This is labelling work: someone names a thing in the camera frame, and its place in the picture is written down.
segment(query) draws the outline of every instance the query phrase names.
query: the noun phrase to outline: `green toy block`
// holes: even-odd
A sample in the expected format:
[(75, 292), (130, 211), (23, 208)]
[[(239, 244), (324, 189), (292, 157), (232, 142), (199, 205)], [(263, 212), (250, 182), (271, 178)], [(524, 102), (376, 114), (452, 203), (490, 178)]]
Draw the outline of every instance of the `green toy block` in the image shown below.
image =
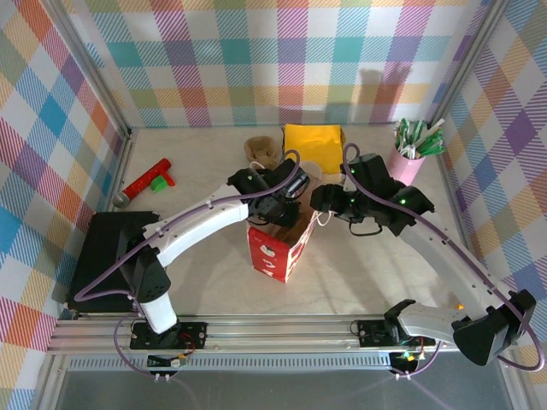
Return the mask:
[(155, 177), (152, 179), (152, 182), (150, 182), (150, 188), (156, 193), (165, 189), (167, 186), (168, 182), (161, 175), (159, 177)]

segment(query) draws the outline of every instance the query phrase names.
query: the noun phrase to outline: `yellow cloth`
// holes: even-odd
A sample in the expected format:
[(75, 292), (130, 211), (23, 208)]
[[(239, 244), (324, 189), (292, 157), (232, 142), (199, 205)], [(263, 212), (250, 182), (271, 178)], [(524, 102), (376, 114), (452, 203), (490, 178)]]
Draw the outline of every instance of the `yellow cloth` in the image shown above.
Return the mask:
[(315, 162), (323, 173), (340, 172), (343, 143), (340, 126), (285, 126), (285, 151), (295, 149), (301, 161)]

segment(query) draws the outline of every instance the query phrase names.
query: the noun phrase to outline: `red box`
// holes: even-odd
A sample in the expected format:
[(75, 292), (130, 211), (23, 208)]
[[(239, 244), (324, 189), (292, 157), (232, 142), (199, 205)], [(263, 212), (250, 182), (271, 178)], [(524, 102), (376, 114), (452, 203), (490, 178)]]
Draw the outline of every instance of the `red box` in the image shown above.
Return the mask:
[(257, 271), (284, 284), (287, 283), (315, 228), (318, 213), (309, 206), (309, 198), (318, 182), (312, 180), (308, 189), (299, 198), (300, 218), (290, 230), (272, 224), (249, 225), (247, 238), (250, 259)]

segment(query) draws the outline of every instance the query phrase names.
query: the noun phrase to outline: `gray floor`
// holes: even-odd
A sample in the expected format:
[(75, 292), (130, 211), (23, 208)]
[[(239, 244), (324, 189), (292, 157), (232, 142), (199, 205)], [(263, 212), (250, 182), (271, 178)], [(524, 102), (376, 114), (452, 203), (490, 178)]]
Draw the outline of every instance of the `gray floor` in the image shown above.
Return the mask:
[(443, 353), (411, 381), (387, 371), (188, 372), (190, 392), (133, 372), (68, 372), (56, 410), (512, 409), (499, 365)]

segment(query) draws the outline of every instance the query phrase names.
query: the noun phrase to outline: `plaid fabric backdrop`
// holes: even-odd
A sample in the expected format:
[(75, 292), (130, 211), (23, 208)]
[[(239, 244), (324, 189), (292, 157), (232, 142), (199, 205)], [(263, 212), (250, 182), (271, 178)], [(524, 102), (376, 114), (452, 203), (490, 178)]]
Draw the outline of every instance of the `plaid fabric backdrop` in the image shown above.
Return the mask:
[(26, 409), (121, 138), (38, 0), (0, 5), (0, 409)]
[(465, 33), (462, 19), (467, 25), (469, 10), (478, 7), (468, 0), (65, 4), (134, 126), (423, 116), (441, 84), (443, 62), (456, 52), (447, 56), (451, 41), (457, 46), (464, 34), (467, 40), (453, 71), (479, 21)]
[[(445, 160), (476, 255), (538, 305), (547, 341), (547, 2), (513, 1), (445, 125)], [(530, 364), (534, 349), (522, 349)], [(530, 376), (547, 406), (547, 370)]]
[(454, 78), (454, 75), (456, 74), (458, 68), (460, 67), (462, 58), (466, 55), (469, 49), (469, 46), (471, 45), (471, 42), (473, 40), (473, 36), (475, 32), (477, 31), (477, 29), (479, 28), (480, 22), (485, 16), (486, 11), (488, 11), (488, 8), (490, 7), (491, 3), (492, 3), (492, 0), (480, 1), (480, 6), (476, 10), (473, 16), (473, 19), (471, 20), (471, 23), (468, 26), (468, 29), (465, 31), (465, 36), (463, 36), (462, 42), (460, 43), (456, 53), (452, 57), (452, 61), (450, 62), (448, 69), (444, 73), (443, 81), (441, 82), (440, 86), (437, 88), (437, 92), (435, 93), (433, 102), (431, 106), (429, 107), (429, 110), (427, 111), (427, 115), (426, 115), (427, 120), (431, 120), (432, 117), (435, 115), (435, 111), (437, 110), (438, 105), (443, 100), (444, 94), (446, 94), (446, 89), (450, 85), (450, 82), (452, 81), (452, 79)]

